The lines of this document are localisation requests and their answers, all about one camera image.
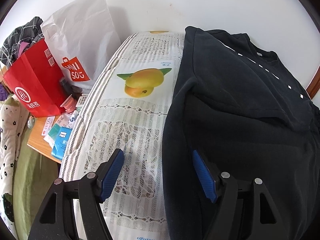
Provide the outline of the floral white pillow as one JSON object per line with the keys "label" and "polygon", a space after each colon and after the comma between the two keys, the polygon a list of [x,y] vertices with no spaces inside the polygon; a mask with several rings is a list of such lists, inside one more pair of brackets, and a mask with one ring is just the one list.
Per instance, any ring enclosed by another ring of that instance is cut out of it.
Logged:
{"label": "floral white pillow", "polygon": [[1,106],[1,219],[16,236],[13,212],[13,180],[15,162],[21,148],[21,136],[29,112],[18,100],[10,95]]}

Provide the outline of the pink bottle cap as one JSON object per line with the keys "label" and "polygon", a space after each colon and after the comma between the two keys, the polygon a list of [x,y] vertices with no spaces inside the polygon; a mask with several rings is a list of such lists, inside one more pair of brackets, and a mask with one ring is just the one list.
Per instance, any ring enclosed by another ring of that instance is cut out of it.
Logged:
{"label": "pink bottle cap", "polygon": [[61,108],[64,108],[66,110],[66,113],[70,114],[73,113],[76,109],[77,101],[75,98],[73,98],[72,95],[70,95],[61,105]]}

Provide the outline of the red paper bag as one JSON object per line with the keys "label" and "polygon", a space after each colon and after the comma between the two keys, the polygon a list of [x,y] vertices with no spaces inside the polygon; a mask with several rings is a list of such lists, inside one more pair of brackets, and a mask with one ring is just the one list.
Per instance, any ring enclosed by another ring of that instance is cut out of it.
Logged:
{"label": "red paper bag", "polygon": [[36,118],[57,116],[68,98],[60,80],[63,73],[47,44],[40,40],[26,50],[4,74],[4,81]]}

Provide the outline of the blue tissue pack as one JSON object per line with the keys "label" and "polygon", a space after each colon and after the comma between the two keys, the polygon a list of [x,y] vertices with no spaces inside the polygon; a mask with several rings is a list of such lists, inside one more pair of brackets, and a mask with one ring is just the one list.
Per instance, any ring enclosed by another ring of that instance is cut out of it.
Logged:
{"label": "blue tissue pack", "polygon": [[71,132],[72,132],[71,128],[68,128],[68,127],[60,128],[52,149],[52,156],[55,157],[56,159],[59,159],[59,160],[63,159],[69,138],[71,136]]}

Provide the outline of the wooden side table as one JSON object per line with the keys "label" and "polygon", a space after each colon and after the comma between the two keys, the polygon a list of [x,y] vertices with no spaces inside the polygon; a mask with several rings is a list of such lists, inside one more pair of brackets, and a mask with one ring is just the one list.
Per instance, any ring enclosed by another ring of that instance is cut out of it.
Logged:
{"label": "wooden side table", "polygon": [[36,118],[35,124],[33,128],[31,129],[31,134],[28,139],[27,145],[38,152],[41,155],[44,155],[45,157],[51,159],[52,161],[55,161],[56,163],[61,164],[61,160],[56,159],[52,156],[52,148],[44,140],[44,136],[42,136],[42,130],[44,128],[44,125],[46,123],[47,118]]}

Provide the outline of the plaid cloth in bag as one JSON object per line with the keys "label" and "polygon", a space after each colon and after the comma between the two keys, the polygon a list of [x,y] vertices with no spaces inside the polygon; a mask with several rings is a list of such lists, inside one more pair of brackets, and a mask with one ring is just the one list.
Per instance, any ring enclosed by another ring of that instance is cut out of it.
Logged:
{"label": "plaid cloth in bag", "polygon": [[30,22],[17,27],[4,41],[1,47],[1,63],[10,68],[22,53],[44,39],[40,17],[34,17]]}

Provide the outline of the white Uniqlo paper bag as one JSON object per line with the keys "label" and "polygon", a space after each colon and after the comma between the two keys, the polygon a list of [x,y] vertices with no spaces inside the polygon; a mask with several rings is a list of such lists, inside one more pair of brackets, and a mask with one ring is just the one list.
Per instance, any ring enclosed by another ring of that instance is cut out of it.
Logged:
{"label": "white Uniqlo paper bag", "polygon": [[83,91],[120,46],[106,0],[75,0],[41,24],[44,40],[67,81]]}

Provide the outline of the brown wooden door frame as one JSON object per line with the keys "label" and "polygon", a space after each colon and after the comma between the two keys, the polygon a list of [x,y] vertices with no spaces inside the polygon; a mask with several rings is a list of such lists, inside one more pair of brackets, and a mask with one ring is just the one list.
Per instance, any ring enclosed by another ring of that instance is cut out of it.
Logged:
{"label": "brown wooden door frame", "polygon": [[318,93],[320,88],[320,66],[317,69],[317,72],[313,76],[311,82],[309,83],[306,91],[310,97],[310,99],[313,99],[315,95]]}

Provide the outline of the green bed sheet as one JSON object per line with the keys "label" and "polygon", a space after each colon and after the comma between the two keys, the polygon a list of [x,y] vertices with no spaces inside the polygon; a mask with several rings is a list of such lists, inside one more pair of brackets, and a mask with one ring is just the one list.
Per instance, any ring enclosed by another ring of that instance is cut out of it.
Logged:
{"label": "green bed sheet", "polygon": [[56,162],[27,145],[30,134],[31,130],[26,127],[14,175],[13,204],[18,239],[28,238],[39,207],[59,174]]}

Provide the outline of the black sweatshirt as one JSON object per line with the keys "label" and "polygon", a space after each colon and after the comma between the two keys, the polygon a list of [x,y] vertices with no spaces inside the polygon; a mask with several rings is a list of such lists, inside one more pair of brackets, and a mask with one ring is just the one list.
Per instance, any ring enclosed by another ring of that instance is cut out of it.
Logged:
{"label": "black sweatshirt", "polygon": [[260,178],[288,239],[319,239],[319,108],[278,55],[247,34],[185,30],[162,144],[171,239],[204,239],[217,207],[193,152],[233,178]]}

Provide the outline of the fruit print tablecloth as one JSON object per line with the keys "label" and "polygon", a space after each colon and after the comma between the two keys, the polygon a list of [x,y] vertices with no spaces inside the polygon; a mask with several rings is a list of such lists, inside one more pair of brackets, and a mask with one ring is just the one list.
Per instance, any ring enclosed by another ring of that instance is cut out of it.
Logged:
{"label": "fruit print tablecloth", "polygon": [[[184,34],[144,31],[117,49],[91,89],[72,130],[60,177],[82,178],[117,148],[124,165],[101,210],[114,239],[168,239],[162,138],[183,54]],[[135,72],[160,69],[163,83],[143,98],[125,93]]]}

